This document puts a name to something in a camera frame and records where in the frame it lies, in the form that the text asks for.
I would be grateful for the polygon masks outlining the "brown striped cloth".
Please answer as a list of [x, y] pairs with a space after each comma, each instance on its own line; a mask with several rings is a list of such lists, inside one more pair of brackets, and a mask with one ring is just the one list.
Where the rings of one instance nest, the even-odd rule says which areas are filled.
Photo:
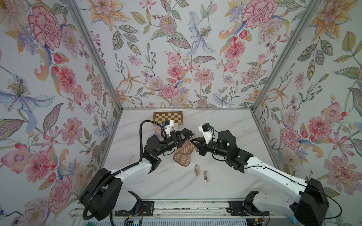
[[191, 163], [191, 156], [195, 148], [196, 147], [190, 141], [186, 142], [182, 147], [175, 151], [173, 160], [183, 167], [189, 166]]

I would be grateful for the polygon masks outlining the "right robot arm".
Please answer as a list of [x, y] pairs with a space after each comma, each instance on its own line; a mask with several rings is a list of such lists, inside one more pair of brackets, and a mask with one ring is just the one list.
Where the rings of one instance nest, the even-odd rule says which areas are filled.
[[192, 139], [191, 143], [200, 155], [212, 153], [221, 156], [232, 169], [260, 179], [283, 193], [249, 192], [239, 205], [243, 215], [268, 211], [294, 217], [304, 226], [323, 224], [330, 204], [319, 181], [304, 181], [264, 163], [238, 148], [236, 138], [229, 131], [218, 133], [217, 141], [212, 140], [211, 131], [204, 132], [202, 137]]

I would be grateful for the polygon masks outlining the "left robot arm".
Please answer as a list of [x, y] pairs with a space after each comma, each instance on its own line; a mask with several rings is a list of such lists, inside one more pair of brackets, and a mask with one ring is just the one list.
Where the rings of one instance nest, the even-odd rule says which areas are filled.
[[152, 136], [146, 145], [141, 146], [141, 161], [115, 170], [101, 168], [80, 196], [80, 203], [84, 206], [83, 220], [103, 220], [115, 211], [137, 213], [142, 199], [135, 192], [123, 192], [122, 186], [153, 172], [161, 163], [159, 156], [182, 147], [193, 136], [188, 129], [171, 131], [163, 140]]

